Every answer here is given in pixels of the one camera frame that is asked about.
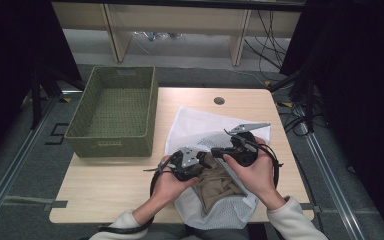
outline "basket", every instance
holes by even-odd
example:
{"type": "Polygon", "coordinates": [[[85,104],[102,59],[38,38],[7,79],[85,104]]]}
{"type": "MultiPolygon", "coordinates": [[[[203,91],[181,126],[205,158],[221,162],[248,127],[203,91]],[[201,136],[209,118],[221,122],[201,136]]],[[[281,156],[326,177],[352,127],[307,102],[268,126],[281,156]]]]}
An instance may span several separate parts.
{"type": "Polygon", "coordinates": [[[82,158],[151,156],[157,99],[154,67],[94,67],[65,138],[82,158]]]}

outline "sleeve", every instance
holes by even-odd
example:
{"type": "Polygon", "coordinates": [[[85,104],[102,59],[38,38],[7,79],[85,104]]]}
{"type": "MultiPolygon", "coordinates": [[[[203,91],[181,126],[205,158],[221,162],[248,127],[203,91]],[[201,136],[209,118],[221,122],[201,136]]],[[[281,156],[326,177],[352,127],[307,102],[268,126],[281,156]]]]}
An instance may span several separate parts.
{"type": "MultiPolygon", "coordinates": [[[[122,213],[114,223],[109,225],[109,227],[113,228],[135,228],[140,225],[136,222],[135,218],[132,215],[133,210],[129,209],[122,213]]],[[[93,235],[90,240],[134,240],[142,238],[146,235],[148,229],[145,229],[141,232],[133,233],[133,234],[116,234],[109,232],[99,232],[93,235]]]]}
{"type": "Polygon", "coordinates": [[[294,240],[328,239],[303,214],[298,201],[293,197],[287,198],[286,204],[281,208],[267,211],[269,221],[282,236],[294,240]]]}

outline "gray carpet floor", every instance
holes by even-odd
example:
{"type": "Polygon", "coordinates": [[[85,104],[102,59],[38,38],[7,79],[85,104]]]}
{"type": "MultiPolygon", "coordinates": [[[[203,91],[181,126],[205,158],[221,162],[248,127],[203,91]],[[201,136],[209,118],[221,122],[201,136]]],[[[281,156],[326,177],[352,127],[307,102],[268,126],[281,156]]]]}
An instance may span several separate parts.
{"type": "MultiPolygon", "coordinates": [[[[78,67],[84,81],[87,81],[93,66],[78,67]]],[[[157,68],[157,79],[161,87],[264,88],[255,78],[258,74],[260,73],[200,68],[157,68]]],[[[266,73],[266,76],[275,80],[284,78],[276,73],[266,73]]],[[[62,88],[70,87],[65,83],[60,85],[62,88]]],[[[290,88],[286,88],[277,91],[273,95],[274,100],[289,101],[289,90],[290,88]]],[[[73,152],[65,141],[61,145],[46,143],[60,140],[60,136],[51,136],[52,130],[58,123],[69,123],[80,96],[80,93],[66,95],[72,101],[60,101],[53,108],[33,150],[0,207],[0,239],[79,239],[96,232],[97,226],[92,224],[53,224],[49,221],[48,207],[58,194],[73,152]]],[[[290,115],[291,108],[279,107],[278,110],[285,124],[294,118],[290,115]]],[[[31,103],[27,101],[0,148],[0,179],[28,134],[31,116],[31,103]]],[[[326,127],[326,120],[319,117],[315,119],[315,123],[316,137],[365,236],[373,240],[384,239],[384,222],[358,177],[346,170],[348,161],[334,134],[326,127]]],[[[64,133],[65,129],[65,126],[60,126],[56,132],[64,133]]],[[[305,184],[311,190],[310,198],[321,210],[313,220],[314,224],[332,240],[349,239],[306,137],[297,136],[293,131],[288,131],[287,136],[297,161],[302,166],[301,174],[306,179],[305,184]]],[[[270,224],[265,224],[265,227],[268,239],[278,239],[270,224]]]]}

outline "floor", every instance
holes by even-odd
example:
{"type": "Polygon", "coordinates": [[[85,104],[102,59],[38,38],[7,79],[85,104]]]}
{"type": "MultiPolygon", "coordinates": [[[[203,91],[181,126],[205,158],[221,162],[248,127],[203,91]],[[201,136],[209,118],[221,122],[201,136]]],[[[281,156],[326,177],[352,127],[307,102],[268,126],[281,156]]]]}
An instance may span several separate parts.
{"type": "MultiPolygon", "coordinates": [[[[249,87],[261,87],[267,84],[268,79],[277,81],[284,77],[278,74],[277,68],[273,65],[267,61],[260,61],[260,57],[248,46],[244,47],[240,65],[232,66],[225,36],[182,34],[179,38],[170,38],[162,33],[153,41],[149,41],[145,33],[136,33],[123,62],[116,63],[106,32],[64,30],[64,33],[84,79],[88,78],[92,65],[153,65],[168,69],[163,73],[167,75],[172,74],[173,71],[170,69],[187,73],[216,71],[219,75],[229,75],[231,82],[226,84],[231,84],[229,86],[232,87],[236,86],[234,84],[248,87],[246,85],[248,82],[238,83],[239,80],[249,81],[249,87]]],[[[255,38],[249,37],[247,41],[253,48],[261,51],[262,46],[255,38]]],[[[278,42],[282,48],[287,49],[289,39],[278,39],[278,42]]],[[[264,55],[277,63],[273,51],[266,51],[264,55]]],[[[207,80],[192,79],[192,76],[185,75],[184,79],[179,81],[181,82],[179,85],[199,86],[202,83],[196,81],[207,80]]],[[[67,91],[75,90],[66,85],[62,87],[67,91]]],[[[274,95],[275,101],[288,102],[289,89],[287,86],[279,90],[274,95]]],[[[71,93],[67,96],[71,102],[55,103],[43,130],[34,136],[35,146],[27,153],[27,160],[20,166],[12,182],[13,185],[0,206],[0,239],[79,239],[90,236],[96,231],[94,225],[52,224],[48,218],[50,205],[58,193],[72,156],[72,151],[65,142],[60,145],[48,144],[60,140],[61,136],[58,136],[58,133],[63,133],[65,127],[58,123],[70,121],[71,115],[67,112],[74,111],[80,93],[71,93]]],[[[285,125],[298,118],[296,115],[300,114],[298,105],[294,108],[281,106],[278,109],[285,125]]],[[[0,181],[17,157],[20,147],[23,147],[24,140],[29,137],[30,123],[31,104],[27,99],[0,151],[0,181]]],[[[334,134],[323,118],[315,119],[315,123],[313,136],[299,136],[300,131],[305,131],[303,125],[287,131],[291,148],[296,154],[304,182],[317,210],[313,223],[330,239],[384,239],[382,218],[358,177],[349,171],[350,169],[347,170],[348,161],[338,147],[334,134]],[[312,143],[313,145],[316,143],[320,150],[311,147],[312,143]],[[326,178],[329,177],[327,176],[329,174],[324,173],[326,169],[332,174],[333,181],[326,178]],[[338,188],[340,194],[335,196],[338,188]],[[357,233],[353,232],[352,224],[351,229],[350,225],[346,224],[347,220],[357,224],[357,233]]],[[[265,226],[268,238],[278,239],[270,225],[265,226]]]]}

